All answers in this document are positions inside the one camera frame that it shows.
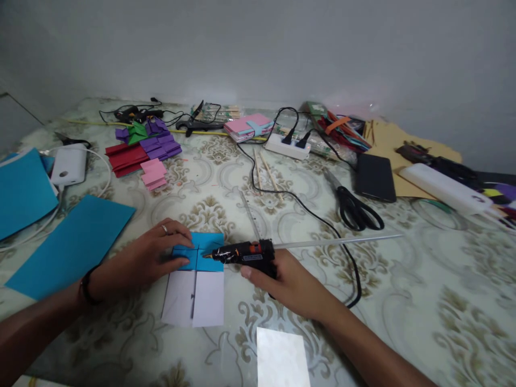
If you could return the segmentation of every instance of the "black bracelet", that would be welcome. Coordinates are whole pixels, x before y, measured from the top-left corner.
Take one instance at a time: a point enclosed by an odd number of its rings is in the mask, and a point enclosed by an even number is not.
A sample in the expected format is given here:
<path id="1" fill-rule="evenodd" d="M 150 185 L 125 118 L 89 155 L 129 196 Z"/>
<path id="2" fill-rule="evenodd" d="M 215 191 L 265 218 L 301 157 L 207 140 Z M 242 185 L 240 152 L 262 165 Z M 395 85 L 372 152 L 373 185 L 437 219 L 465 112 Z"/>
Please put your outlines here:
<path id="1" fill-rule="evenodd" d="M 93 266 L 90 270 L 88 270 L 88 272 L 84 275 L 84 277 L 82 277 L 82 280 L 81 280 L 82 295 L 84 296 L 84 299 L 86 300 L 86 302 L 90 305 L 98 305 L 98 304 L 102 303 L 102 301 L 95 300 L 91 296 L 91 294 L 88 290 L 88 285 L 90 284 L 90 275 L 99 266 L 100 266 L 100 264 Z"/>

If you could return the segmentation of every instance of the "black phone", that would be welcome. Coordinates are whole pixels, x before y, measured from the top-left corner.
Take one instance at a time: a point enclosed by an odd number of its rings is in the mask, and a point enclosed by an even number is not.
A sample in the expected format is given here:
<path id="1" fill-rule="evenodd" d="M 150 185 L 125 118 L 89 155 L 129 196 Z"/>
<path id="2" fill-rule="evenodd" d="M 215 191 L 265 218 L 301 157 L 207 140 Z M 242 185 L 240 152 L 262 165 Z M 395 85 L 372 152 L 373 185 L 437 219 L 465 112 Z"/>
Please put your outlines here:
<path id="1" fill-rule="evenodd" d="M 391 161 L 385 157 L 361 154 L 356 167 L 355 192 L 386 203 L 396 201 Z"/>

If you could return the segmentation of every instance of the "tablecloth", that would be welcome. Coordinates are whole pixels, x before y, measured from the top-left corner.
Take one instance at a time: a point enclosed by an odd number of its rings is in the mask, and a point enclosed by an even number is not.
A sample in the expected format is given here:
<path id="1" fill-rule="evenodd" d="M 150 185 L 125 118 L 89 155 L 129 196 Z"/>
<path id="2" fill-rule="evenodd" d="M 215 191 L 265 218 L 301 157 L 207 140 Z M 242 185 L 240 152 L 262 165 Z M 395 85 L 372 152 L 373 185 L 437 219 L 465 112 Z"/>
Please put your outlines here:
<path id="1" fill-rule="evenodd" d="M 25 137 L 17 148 L 51 149 L 59 145 L 53 135 L 58 131 L 88 140 L 93 150 L 103 154 L 106 147 L 119 144 L 113 126 L 70 124 L 64 119 L 99 121 L 99 109 L 113 110 L 128 103 L 86 99 Z M 173 111 L 181 108 L 165 106 Z M 244 110 L 245 114 L 254 112 L 270 118 L 276 114 L 273 110 Z M 108 257 L 165 217 L 192 231 L 222 232 L 225 243 L 256 239 L 244 201 L 263 236 L 275 242 L 335 237 L 291 196 L 284 195 L 281 201 L 276 194 L 258 195 L 250 186 L 251 162 L 230 138 L 174 137 L 183 152 L 164 162 L 167 185 L 148 192 L 141 171 L 120 179 L 113 177 L 107 199 L 137 211 Z M 252 154 L 251 146 L 244 149 Z M 262 152 L 278 186 L 297 193 L 343 237 L 378 233 L 352 232 L 338 215 L 323 170 L 329 168 L 343 185 L 351 187 L 352 173 L 345 164 L 312 154 L 305 161 L 296 161 Z M 272 188 L 263 167 L 261 178 L 266 188 Z M 84 195 L 98 194 L 106 182 L 104 163 L 89 155 L 85 182 L 67 188 L 48 231 Z M 400 232 L 404 237 L 348 245 L 359 265 L 363 287 L 362 299 L 353 312 L 440 385 L 515 386 L 515 237 L 481 218 L 447 213 L 425 200 L 400 198 L 393 204 L 362 200 L 384 219 L 383 232 Z M 42 241 L 40 238 L 0 253 L 0 284 Z M 353 297 L 352 265 L 341 247 L 291 252 L 340 300 L 348 302 Z M 224 326 L 179 328 L 162 323 L 166 286 L 167 278 L 161 278 L 80 318 L 43 352 L 27 374 L 77 386 L 255 386 L 256 329 L 265 327 L 303 337 L 312 386 L 359 385 L 356 372 L 318 323 L 271 299 L 242 278 L 236 267 L 225 267 Z M 32 302 L 0 288 L 0 319 Z"/>

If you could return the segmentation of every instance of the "hand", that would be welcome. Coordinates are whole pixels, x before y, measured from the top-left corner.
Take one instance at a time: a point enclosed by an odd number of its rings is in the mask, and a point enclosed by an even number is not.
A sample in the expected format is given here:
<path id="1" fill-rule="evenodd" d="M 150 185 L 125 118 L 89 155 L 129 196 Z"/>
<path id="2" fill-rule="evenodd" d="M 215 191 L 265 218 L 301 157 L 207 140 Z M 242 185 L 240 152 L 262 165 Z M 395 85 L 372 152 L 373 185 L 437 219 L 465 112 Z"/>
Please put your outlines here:
<path id="1" fill-rule="evenodd" d="M 277 279 L 249 266 L 242 266 L 240 274 L 292 312 L 323 324 L 331 321 L 335 312 L 342 308 L 342 303 L 288 250 L 277 250 L 275 255 L 273 263 L 277 268 Z"/>
<path id="2" fill-rule="evenodd" d="M 181 223 L 164 219 L 140 236 L 112 259 L 91 273 L 89 291 L 93 299 L 103 300 L 151 284 L 189 263 L 187 258 L 160 262 L 160 254 L 170 247 L 193 248 L 192 234 Z"/>

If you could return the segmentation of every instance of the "brown paper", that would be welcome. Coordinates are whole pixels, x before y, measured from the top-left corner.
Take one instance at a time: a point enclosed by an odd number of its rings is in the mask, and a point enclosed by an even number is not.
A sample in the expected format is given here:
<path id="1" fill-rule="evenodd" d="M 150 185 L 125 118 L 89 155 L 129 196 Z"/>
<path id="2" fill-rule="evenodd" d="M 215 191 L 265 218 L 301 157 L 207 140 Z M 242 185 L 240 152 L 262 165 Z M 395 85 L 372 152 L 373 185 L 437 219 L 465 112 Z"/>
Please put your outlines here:
<path id="1" fill-rule="evenodd" d="M 397 174 L 397 171 L 413 165 L 412 162 L 403 158 L 399 153 L 396 153 L 396 149 L 403 145 L 403 141 L 414 141 L 425 148 L 430 148 L 429 153 L 432 156 L 441 156 L 458 163 L 462 162 L 462 156 L 459 152 L 439 142 L 425 140 L 407 134 L 396 124 L 372 121 L 370 127 L 365 131 L 364 137 L 368 143 L 372 144 L 372 148 L 367 151 L 367 154 L 387 157 L 391 161 L 394 187 L 396 189 L 396 196 L 399 197 L 408 196 L 435 199 L 432 195 Z"/>

